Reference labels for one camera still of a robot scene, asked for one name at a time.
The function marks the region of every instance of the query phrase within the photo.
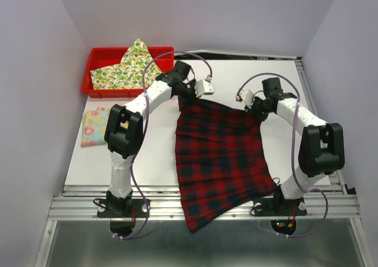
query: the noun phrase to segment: pink floral cloth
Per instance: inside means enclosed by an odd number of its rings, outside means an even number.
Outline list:
[[[88,110],[83,115],[82,147],[105,144],[104,135],[109,109]]]

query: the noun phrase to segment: red plastic tray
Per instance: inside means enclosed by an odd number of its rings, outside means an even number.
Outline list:
[[[90,78],[90,71],[104,66],[120,63],[122,56],[128,50],[127,47],[96,47],[92,49],[89,55],[87,69],[85,70],[84,79],[82,83],[82,92],[88,94],[90,97],[137,97],[143,92],[143,89],[129,89],[129,90],[94,90],[92,80]],[[174,51],[173,47],[149,47],[149,53],[155,58],[159,54]],[[168,54],[159,58],[156,64],[161,71],[166,72],[173,69],[174,55]]]

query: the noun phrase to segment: plaid fabric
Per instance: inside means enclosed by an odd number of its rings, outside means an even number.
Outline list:
[[[191,232],[275,191],[263,153],[261,121],[208,100],[179,98],[179,107],[176,168]]]

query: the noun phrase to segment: floral fabric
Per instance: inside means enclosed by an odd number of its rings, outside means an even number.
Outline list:
[[[82,147],[105,144],[104,135],[109,109],[88,110],[83,115]]]
[[[143,88],[142,74],[152,61],[147,45],[139,38],[123,55],[119,64],[102,67],[90,72],[94,89],[139,89]],[[153,62],[146,72],[149,86],[162,71]]]

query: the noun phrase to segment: folded cloth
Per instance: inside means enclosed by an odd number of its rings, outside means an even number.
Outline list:
[[[138,89],[143,88],[142,74],[152,56],[147,45],[139,38],[123,55],[119,64],[102,67],[90,72],[94,89]],[[146,72],[149,86],[162,71],[153,62]]]
[[[219,103],[179,98],[176,168],[191,232],[276,189],[265,161],[261,121]]]
[[[109,109],[88,110],[83,115],[82,147],[105,144],[104,135]]]

